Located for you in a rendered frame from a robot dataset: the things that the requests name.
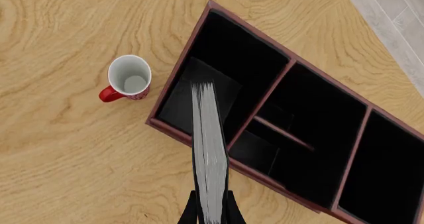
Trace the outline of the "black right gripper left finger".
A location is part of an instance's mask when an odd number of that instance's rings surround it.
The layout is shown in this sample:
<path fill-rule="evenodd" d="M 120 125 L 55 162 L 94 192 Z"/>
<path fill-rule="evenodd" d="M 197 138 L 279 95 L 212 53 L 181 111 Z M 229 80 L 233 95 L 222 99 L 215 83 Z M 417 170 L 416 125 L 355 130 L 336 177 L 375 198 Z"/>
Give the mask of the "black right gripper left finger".
<path fill-rule="evenodd" d="M 196 191 L 192 190 L 186 207 L 177 224 L 197 224 L 197 198 Z"/>

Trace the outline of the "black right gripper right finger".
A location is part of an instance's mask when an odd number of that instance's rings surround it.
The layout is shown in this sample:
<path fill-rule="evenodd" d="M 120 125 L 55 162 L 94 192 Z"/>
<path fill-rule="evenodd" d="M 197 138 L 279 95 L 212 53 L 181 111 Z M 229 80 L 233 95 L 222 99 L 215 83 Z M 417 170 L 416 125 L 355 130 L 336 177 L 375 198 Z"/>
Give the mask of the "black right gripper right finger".
<path fill-rule="evenodd" d="M 227 224 L 246 224 L 231 190 L 228 191 L 227 198 Z"/>

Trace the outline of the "black book with grey pages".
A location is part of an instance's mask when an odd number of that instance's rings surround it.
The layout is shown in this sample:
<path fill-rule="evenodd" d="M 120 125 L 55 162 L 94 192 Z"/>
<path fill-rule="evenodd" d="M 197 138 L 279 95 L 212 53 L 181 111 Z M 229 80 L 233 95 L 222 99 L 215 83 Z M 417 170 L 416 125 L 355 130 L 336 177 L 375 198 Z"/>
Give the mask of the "black book with grey pages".
<path fill-rule="evenodd" d="M 227 224 L 229 161 L 213 80 L 191 83 L 193 171 L 200 224 Z"/>

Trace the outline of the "red-brown desk caddy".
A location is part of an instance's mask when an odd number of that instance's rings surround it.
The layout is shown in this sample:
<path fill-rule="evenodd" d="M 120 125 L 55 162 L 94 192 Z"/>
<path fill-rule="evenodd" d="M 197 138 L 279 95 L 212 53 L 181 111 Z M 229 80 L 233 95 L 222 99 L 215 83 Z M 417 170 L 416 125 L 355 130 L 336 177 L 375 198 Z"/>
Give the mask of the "red-brown desk caddy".
<path fill-rule="evenodd" d="M 191 144 L 215 82 L 232 168 L 348 224 L 419 224 L 424 135 L 209 1 L 146 122 Z"/>

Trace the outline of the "red mug with white inside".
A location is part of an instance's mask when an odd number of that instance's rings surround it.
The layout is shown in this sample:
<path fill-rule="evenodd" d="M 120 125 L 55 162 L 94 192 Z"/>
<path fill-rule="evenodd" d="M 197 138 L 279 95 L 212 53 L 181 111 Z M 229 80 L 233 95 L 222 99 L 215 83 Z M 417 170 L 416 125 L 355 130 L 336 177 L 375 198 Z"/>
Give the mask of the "red mug with white inside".
<path fill-rule="evenodd" d="M 119 56 L 109 66 L 107 76 L 109 86 L 99 93 L 102 102 L 112 102 L 124 97 L 140 100 L 150 91 L 152 70 L 139 56 Z"/>

